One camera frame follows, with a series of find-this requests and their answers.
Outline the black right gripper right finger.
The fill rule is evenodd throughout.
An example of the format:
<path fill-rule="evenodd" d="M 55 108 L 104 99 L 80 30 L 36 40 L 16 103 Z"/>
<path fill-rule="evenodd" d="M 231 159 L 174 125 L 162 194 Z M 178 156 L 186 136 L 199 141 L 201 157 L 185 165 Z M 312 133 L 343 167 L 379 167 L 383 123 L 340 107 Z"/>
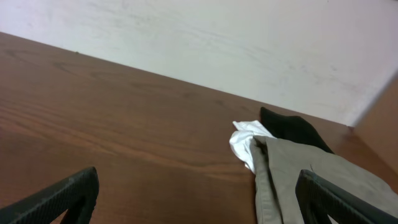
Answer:
<path fill-rule="evenodd" d="M 305 224 L 397 223 L 397 218 L 357 198 L 319 175 L 301 170 L 295 186 Z"/>

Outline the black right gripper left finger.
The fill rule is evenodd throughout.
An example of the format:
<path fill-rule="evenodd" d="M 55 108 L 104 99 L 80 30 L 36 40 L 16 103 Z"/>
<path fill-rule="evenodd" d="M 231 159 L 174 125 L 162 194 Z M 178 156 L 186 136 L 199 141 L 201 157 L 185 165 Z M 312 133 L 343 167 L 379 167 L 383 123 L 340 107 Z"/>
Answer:
<path fill-rule="evenodd" d="M 99 194 L 95 167 L 63 180 L 1 209 L 1 223 L 89 223 Z"/>

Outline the grey-green shorts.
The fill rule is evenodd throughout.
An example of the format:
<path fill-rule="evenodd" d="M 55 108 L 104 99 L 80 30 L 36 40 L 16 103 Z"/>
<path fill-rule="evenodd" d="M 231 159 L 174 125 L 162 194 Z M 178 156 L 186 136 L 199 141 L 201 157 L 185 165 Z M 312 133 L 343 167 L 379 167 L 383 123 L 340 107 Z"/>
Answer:
<path fill-rule="evenodd" d="M 303 223 L 295 186 L 303 169 L 397 216 L 397 194 L 371 172 L 315 146 L 254 136 L 250 143 L 259 223 Z"/>

